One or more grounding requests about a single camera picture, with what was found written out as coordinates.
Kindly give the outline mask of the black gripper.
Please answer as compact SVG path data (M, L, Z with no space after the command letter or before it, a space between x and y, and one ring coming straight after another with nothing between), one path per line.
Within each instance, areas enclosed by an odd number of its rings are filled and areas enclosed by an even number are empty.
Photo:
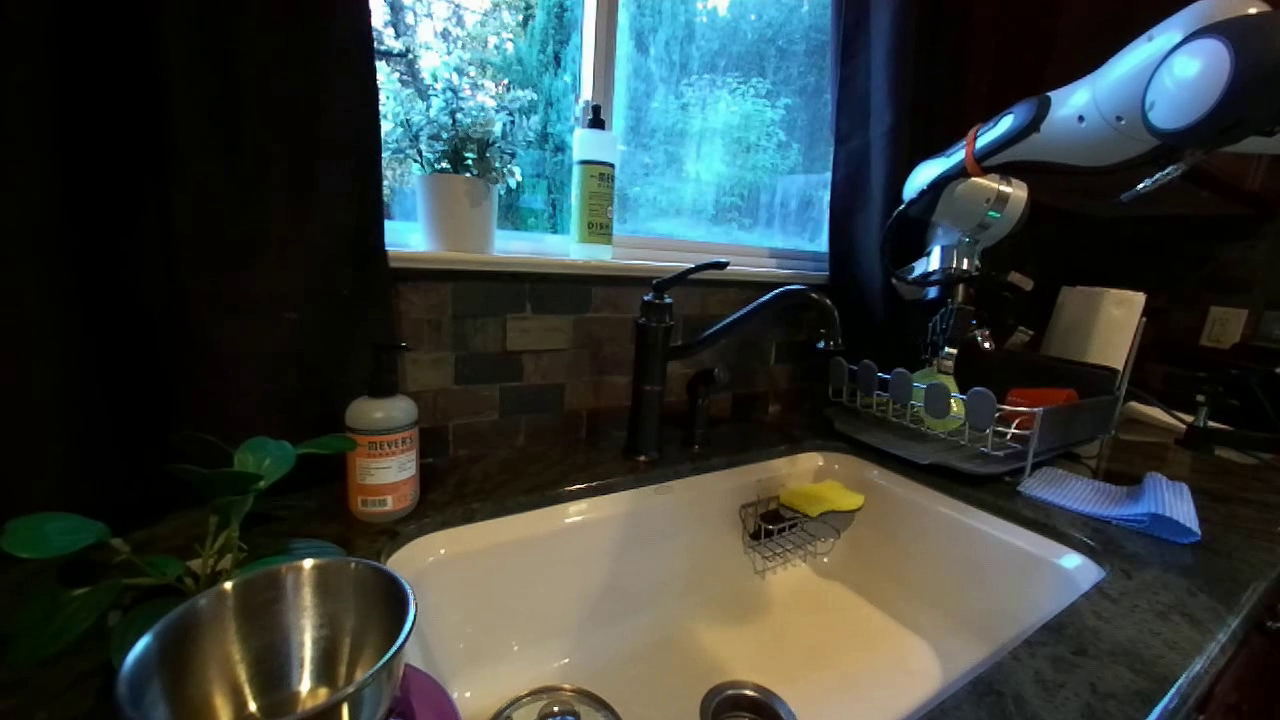
M956 282L929 321L929 353L1002 353L1039 335L1046 300L1029 271L987 271Z

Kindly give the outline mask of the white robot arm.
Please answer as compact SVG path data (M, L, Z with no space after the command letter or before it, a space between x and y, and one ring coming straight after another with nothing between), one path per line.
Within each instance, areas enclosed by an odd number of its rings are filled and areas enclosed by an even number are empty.
M1000 178L1000 164L1115 168L1157 150L1170 164L1128 196L1213 151L1280 151L1280 12L1269 0L1188 0L1089 75L1016 102L908 171L897 219L916 215L923 242L889 282L902 300L938 306L929 353L987 350L967 285L1029 208L1029 186Z

